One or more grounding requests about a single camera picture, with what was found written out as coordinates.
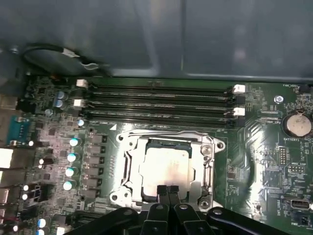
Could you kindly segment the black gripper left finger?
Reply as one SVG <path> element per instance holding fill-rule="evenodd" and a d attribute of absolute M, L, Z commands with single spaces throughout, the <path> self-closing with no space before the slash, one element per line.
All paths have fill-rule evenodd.
<path fill-rule="evenodd" d="M 119 208 L 93 221 L 75 228 L 67 235 L 167 235 L 169 220 L 168 187 L 157 187 L 157 203 L 137 212 Z"/>

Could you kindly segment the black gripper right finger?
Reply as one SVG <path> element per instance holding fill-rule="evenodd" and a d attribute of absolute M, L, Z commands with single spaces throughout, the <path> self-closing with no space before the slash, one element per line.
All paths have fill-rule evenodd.
<path fill-rule="evenodd" d="M 272 229 L 260 222 L 221 207 L 210 209 L 206 216 L 178 196 L 179 187 L 169 187 L 170 205 L 179 223 L 180 235 L 270 235 Z"/>

